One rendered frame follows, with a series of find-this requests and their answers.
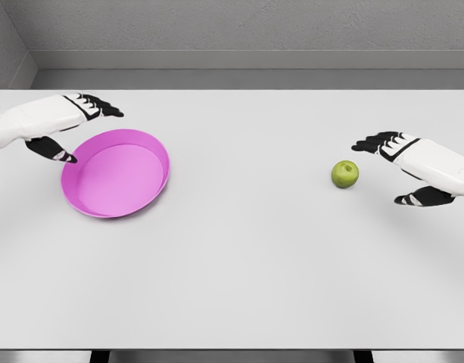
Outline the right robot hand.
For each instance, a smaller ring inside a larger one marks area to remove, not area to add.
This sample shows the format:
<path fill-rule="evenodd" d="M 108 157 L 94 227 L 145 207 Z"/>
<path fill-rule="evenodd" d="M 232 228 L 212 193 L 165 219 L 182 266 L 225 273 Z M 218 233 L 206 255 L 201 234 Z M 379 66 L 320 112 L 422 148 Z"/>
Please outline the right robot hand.
<path fill-rule="evenodd" d="M 394 199 L 399 205 L 430 207 L 464 197 L 464 156 L 430 140 L 404 132 L 379 132 L 351 146 L 379 155 L 427 185 Z"/>

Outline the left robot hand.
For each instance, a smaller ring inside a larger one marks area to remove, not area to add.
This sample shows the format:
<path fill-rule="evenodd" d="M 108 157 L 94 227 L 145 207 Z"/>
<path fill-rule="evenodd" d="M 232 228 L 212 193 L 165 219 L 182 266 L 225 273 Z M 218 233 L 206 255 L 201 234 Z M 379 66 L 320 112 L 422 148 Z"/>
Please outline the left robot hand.
<path fill-rule="evenodd" d="M 2 112 L 11 142 L 21 139 L 32 152 L 49 160 L 76 163 L 77 158 L 51 138 L 99 117 L 122 117 L 119 108 L 94 95 L 52 95 Z"/>

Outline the green apple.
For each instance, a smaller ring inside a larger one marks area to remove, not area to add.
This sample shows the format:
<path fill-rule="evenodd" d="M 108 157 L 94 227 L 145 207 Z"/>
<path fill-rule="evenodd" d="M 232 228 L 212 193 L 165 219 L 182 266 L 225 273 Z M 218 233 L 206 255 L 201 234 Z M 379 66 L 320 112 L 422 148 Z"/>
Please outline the green apple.
<path fill-rule="evenodd" d="M 357 164 L 350 160 L 337 162 L 331 170 L 331 179 L 338 188 L 349 188 L 353 186 L 360 175 Z"/>

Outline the pink round plate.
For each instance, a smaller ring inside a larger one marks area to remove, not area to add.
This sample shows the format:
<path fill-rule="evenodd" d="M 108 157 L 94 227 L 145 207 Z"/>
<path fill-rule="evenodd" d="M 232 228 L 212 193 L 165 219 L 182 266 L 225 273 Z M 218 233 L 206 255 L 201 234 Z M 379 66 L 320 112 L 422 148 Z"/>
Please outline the pink round plate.
<path fill-rule="evenodd" d="M 76 210 L 96 218 L 133 214 L 151 203 L 170 175 L 170 156 L 153 135 L 115 129 L 84 141 L 64 165 L 61 189 Z"/>

